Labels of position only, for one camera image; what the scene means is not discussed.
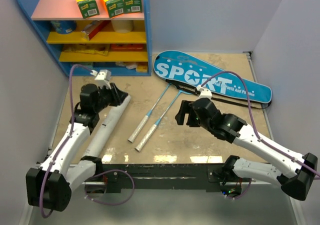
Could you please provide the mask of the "white shuttlecock tube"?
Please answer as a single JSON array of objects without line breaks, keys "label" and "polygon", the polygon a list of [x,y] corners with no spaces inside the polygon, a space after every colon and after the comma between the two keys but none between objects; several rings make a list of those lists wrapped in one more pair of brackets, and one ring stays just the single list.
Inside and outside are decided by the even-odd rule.
[{"label": "white shuttlecock tube", "polygon": [[121,105],[113,106],[110,109],[83,156],[98,157],[101,154],[130,101],[131,96],[127,95]]}]

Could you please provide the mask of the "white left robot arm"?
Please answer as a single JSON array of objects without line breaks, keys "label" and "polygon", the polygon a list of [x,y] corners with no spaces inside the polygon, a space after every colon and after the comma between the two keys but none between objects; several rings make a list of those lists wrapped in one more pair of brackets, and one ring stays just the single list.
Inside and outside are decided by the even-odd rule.
[{"label": "white left robot arm", "polygon": [[[71,114],[69,125],[59,144],[38,168],[26,173],[27,201],[30,206],[62,212],[74,190],[88,179],[99,181],[104,175],[99,155],[127,108],[131,96],[112,82],[109,86],[93,83],[82,86],[79,102]],[[78,149],[92,135],[100,120],[100,112],[110,111],[74,168],[71,162]]]}]

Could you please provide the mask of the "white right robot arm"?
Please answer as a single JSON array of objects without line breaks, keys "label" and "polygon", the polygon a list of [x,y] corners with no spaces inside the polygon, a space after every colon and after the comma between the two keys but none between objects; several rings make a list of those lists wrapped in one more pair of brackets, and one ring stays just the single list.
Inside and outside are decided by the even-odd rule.
[{"label": "white right robot arm", "polygon": [[255,179],[281,188],[293,199],[304,201],[316,177],[318,158],[292,151],[256,132],[245,120],[221,113],[208,98],[183,100],[175,120],[179,126],[202,127],[215,138],[242,147],[264,159],[254,162],[236,155],[213,172],[223,182]]}]

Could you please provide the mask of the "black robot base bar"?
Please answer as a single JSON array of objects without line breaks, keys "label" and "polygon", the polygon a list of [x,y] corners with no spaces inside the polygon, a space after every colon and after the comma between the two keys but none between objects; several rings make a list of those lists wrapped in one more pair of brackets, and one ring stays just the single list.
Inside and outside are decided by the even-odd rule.
[{"label": "black robot base bar", "polygon": [[231,172],[222,174],[222,163],[147,163],[102,165],[107,173],[106,192],[120,193],[131,189],[130,178],[120,172],[125,171],[133,178],[135,189],[144,190],[203,190],[220,192],[223,183],[240,180]]}]

